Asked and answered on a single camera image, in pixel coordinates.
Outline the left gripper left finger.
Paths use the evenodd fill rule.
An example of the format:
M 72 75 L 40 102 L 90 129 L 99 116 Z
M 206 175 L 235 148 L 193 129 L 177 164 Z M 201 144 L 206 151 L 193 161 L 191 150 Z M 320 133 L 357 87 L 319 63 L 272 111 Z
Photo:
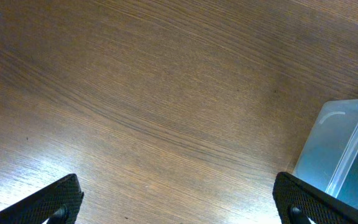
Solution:
M 76 174 L 68 174 L 0 211 L 0 223 L 74 224 L 84 198 Z

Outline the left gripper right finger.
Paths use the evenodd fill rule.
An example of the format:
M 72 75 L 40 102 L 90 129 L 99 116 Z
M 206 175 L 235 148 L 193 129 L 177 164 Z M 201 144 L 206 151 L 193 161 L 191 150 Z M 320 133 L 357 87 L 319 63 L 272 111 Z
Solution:
M 358 224 L 357 209 L 287 172 L 276 175 L 272 195 L 284 224 Z

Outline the blue cup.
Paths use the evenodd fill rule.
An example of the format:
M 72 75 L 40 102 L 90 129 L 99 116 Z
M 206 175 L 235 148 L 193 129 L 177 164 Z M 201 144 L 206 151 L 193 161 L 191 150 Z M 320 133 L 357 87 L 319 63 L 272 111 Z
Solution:
M 341 150 L 317 147 L 304 152 L 293 171 L 293 175 L 325 192 L 334 175 Z M 338 200 L 358 209 L 358 155 L 354 159 L 344 183 L 335 196 Z

